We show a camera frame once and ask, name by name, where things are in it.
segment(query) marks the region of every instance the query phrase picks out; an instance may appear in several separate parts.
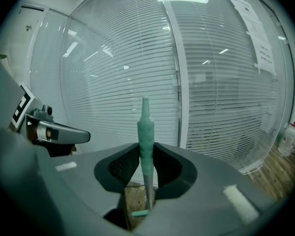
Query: window blinds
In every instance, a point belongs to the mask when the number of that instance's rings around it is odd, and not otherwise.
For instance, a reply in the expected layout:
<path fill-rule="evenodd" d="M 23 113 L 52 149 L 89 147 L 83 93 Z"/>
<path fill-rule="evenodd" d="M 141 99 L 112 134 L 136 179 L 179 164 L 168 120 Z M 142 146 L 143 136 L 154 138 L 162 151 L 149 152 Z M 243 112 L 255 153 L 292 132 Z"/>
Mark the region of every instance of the window blinds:
<path fill-rule="evenodd" d="M 254 67 L 251 38 L 228 0 L 169 1 L 189 78 L 186 148 L 245 171 L 263 160 L 276 136 L 280 81 Z"/>
<path fill-rule="evenodd" d="M 155 141 L 177 146 L 176 63 L 161 4 L 87 0 L 72 17 L 60 78 L 70 124 L 91 133 L 90 142 L 81 145 L 83 151 L 137 142 L 144 95 L 150 97 Z"/>

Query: glass wall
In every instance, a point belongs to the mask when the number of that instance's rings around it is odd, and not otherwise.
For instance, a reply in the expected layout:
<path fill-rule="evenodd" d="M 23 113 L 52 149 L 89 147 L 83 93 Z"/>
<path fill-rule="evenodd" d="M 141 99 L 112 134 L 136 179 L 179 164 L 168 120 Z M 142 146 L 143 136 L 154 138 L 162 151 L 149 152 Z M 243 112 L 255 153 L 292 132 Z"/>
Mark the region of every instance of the glass wall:
<path fill-rule="evenodd" d="M 59 95 L 46 100 L 61 109 L 56 107 L 56 121 L 89 131 L 91 140 L 81 149 L 93 152 L 138 141 L 144 95 L 150 96 L 155 141 L 184 146 L 179 140 L 186 106 L 179 91 L 187 85 L 186 148 L 247 172 L 262 162 L 277 135 L 286 70 L 269 16 L 257 0 L 242 1 L 257 15 L 264 31 L 260 41 L 272 49 L 273 71 L 260 63 L 251 29 L 233 0 L 86 0 L 59 22 L 54 42 L 38 38 L 55 58 L 35 49 L 41 57 L 32 72 L 44 72 L 32 79 L 49 84 L 32 87 L 41 100 L 42 92 Z M 51 25 L 44 21 L 40 34 Z M 177 45 L 186 58 L 188 77 L 182 81 Z M 42 59 L 49 65 L 43 67 Z"/>

